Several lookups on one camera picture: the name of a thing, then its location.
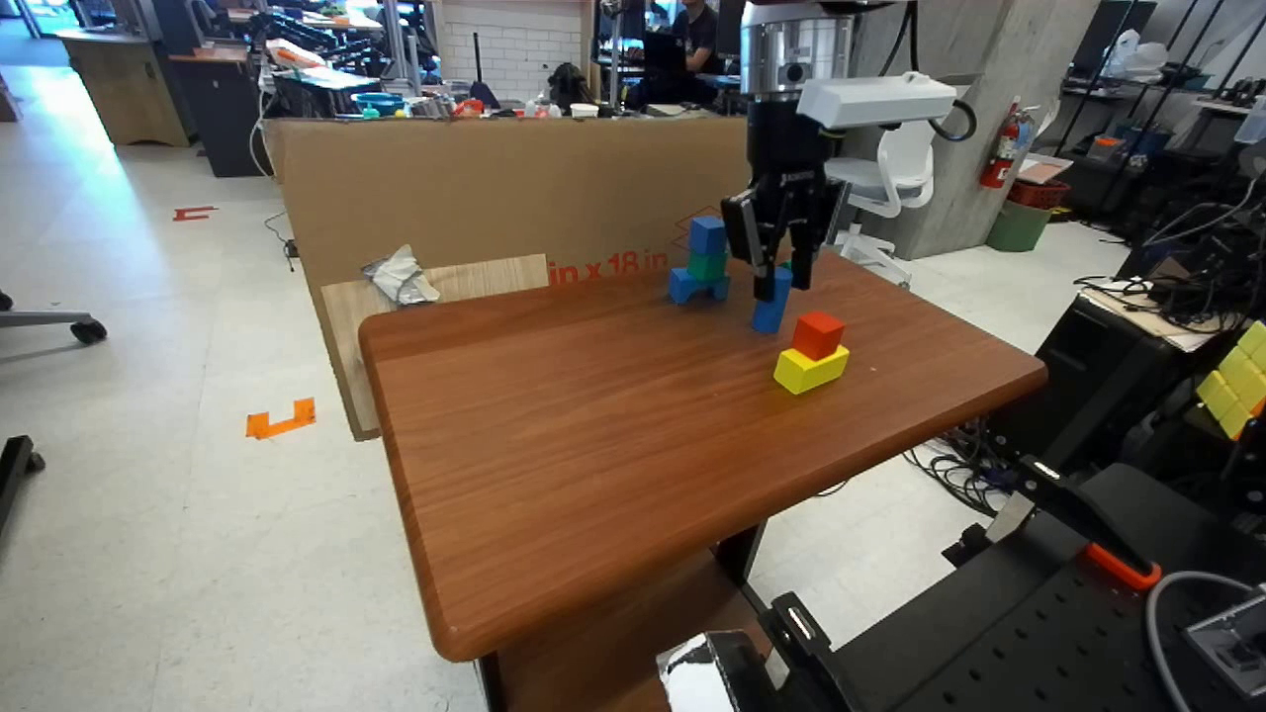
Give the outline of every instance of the cardboard panel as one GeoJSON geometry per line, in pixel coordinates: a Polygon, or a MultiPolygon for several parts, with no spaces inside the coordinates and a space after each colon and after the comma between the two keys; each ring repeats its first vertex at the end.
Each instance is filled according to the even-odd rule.
{"type": "Polygon", "coordinates": [[[280,124],[274,150],[313,283],[404,240],[420,266],[547,251],[554,283],[667,269],[747,187],[739,118],[280,124]]]}
{"type": "MultiPolygon", "coordinates": [[[[425,271],[439,292],[439,308],[451,299],[479,299],[496,292],[524,292],[524,290],[547,290],[547,255],[503,255],[503,259],[471,259],[471,266],[439,266],[425,271]]],[[[323,308],[323,344],[331,344],[329,358],[339,381],[347,427],[355,440],[381,436],[381,410],[368,389],[368,371],[361,358],[361,325],[377,313],[390,313],[390,299],[368,283],[368,282],[335,282],[322,283],[322,308],[323,308]]]]}

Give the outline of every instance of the white robot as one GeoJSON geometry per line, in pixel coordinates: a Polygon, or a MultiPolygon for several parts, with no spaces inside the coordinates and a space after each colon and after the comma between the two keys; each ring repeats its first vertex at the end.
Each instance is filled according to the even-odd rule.
{"type": "Polygon", "coordinates": [[[777,255],[793,234],[793,283],[842,230],[847,189],[826,178],[826,130],[932,124],[958,91],[905,72],[847,77],[856,14],[889,0],[752,0],[743,9],[743,93],[752,187],[719,203],[733,251],[752,266],[754,295],[777,295],[777,255]]]}

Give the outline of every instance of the gray floor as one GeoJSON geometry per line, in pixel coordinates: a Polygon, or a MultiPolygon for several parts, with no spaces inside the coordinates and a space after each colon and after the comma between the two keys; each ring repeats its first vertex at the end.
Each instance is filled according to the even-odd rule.
{"type": "MultiPolygon", "coordinates": [[[[0,290],[95,308],[112,338],[0,332],[0,436],[49,456],[0,539],[0,706],[483,706],[431,654],[381,441],[351,441],[260,178],[194,150],[114,150],[70,72],[3,72],[0,290]],[[169,220],[219,204],[210,220],[169,220]],[[251,410],[322,424],[251,441],[251,410]]],[[[915,292],[1037,346],[1071,276],[1122,250],[1051,225],[1037,251],[915,259],[915,292]]],[[[754,590],[799,590],[842,639],[951,574],[975,523],[905,462],[780,515],[754,590]]]]}
{"type": "Polygon", "coordinates": [[[69,68],[69,48],[33,40],[24,19],[0,19],[0,68],[69,68]]]}

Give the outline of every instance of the trash can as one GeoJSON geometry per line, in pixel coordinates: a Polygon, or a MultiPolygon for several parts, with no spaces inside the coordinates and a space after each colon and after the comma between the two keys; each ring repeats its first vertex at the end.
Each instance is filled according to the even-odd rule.
{"type": "Polygon", "coordinates": [[[997,220],[989,230],[989,244],[997,251],[1034,251],[1043,220],[1050,220],[1050,209],[1001,203],[997,220]]]}

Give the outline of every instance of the orange object on floor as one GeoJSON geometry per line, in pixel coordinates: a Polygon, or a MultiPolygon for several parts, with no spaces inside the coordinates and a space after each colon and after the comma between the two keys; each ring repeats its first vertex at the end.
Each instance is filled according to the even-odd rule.
{"type": "Polygon", "coordinates": [[[310,424],[318,424],[318,400],[298,400],[288,420],[278,420],[278,424],[269,420],[269,410],[247,415],[247,436],[251,440],[278,440],[278,436],[310,427],[310,424]]]}
{"type": "Polygon", "coordinates": [[[205,220],[212,212],[212,204],[177,204],[169,212],[169,220],[205,220]]]}

